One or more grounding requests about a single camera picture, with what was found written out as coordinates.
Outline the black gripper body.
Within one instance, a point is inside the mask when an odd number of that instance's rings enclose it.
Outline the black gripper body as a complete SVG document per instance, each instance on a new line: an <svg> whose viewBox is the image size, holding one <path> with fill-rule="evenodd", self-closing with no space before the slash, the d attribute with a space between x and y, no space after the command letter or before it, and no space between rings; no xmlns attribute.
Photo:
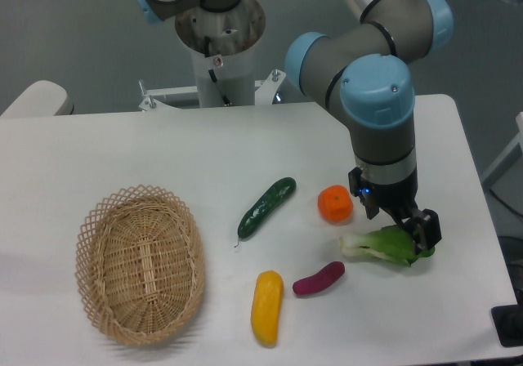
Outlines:
<svg viewBox="0 0 523 366"><path fill-rule="evenodd" d="M389 185L367 181L363 172L355 167L348 173L349 191L360 200L362 194L373 195L380 211L387 213L394 221L403 221L418 205L415 202L418 191L418 171L413 172L404 180Z"/></svg>

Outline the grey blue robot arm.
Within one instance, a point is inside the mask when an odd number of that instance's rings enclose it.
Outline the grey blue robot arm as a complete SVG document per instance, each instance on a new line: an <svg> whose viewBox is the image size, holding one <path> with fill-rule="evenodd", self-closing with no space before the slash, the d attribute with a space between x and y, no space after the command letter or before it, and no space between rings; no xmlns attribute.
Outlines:
<svg viewBox="0 0 523 366"><path fill-rule="evenodd" d="M258 89L251 52L265 14L256 0L136 0L152 21L174 19L193 56L202 107L253 105ZM355 167L349 186L368 218L386 212L409 234L413 252L440 241L435 212L420 209L408 65L443 47L454 17L445 0L346 0L359 25L340 37L296 38L285 56L287 79L345 125Z"/></svg>

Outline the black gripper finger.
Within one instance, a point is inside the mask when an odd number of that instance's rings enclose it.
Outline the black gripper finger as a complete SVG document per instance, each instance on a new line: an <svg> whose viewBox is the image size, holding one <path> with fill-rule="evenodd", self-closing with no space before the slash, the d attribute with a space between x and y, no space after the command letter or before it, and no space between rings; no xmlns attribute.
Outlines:
<svg viewBox="0 0 523 366"><path fill-rule="evenodd" d="M398 225L411 238L414 254L431 251L442 239L439 216L428 208L413 208Z"/></svg>
<svg viewBox="0 0 523 366"><path fill-rule="evenodd" d="M376 204L376 199L373 195L370 194L362 194L360 196L360 202L363 204L365 208L366 216L369 220L374 219L374 217L379 214L380 208Z"/></svg>

